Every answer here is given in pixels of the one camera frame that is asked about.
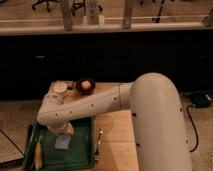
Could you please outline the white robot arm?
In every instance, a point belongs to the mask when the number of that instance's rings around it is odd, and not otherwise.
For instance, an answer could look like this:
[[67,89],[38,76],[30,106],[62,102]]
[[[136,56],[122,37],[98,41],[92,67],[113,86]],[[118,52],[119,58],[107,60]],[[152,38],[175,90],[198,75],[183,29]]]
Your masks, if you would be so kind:
[[48,93],[37,122],[62,133],[71,120],[120,110],[132,115],[139,171],[193,171],[180,96],[161,73],[146,73],[69,103]]

